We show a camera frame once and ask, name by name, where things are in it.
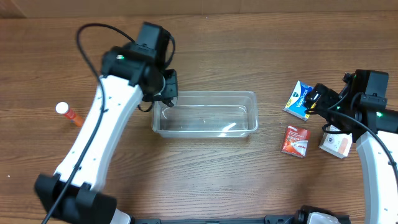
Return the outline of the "blue VapoDrops box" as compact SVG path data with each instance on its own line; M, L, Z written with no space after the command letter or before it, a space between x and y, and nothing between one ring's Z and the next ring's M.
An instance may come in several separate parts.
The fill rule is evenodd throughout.
M306 121L310 115L305 113L306 107L304 107L304 103L306 96L312 90L312 86L298 80L283 111Z

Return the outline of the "orange tube white cap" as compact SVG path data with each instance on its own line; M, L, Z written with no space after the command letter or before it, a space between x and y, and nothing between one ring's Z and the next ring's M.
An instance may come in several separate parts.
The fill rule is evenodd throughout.
M74 123L78 127L82 127L84 124L84 119L79 114L77 114L73 109L71 109L69 104L66 102L59 102L55 106L55 111L58 114L64 115L64 117L69 119L72 123Z

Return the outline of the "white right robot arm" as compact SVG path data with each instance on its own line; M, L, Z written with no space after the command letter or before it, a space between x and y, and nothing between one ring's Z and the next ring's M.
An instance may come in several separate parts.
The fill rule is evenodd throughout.
M341 93L317 84L306 96L308 114L318 114L330 134L349 134L364 180L365 222L397 223L397 112L386 109L386 85L347 84Z

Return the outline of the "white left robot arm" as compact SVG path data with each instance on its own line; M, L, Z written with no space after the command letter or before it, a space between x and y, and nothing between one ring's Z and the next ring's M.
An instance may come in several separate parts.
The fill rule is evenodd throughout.
M111 158L140 103L161 101L173 107L177 77L168 66L166 47L127 44L102 59L93 104L78 136L53 175L40 174L34 190L47 212L43 222L134 223L118 209L116 198L102 193Z

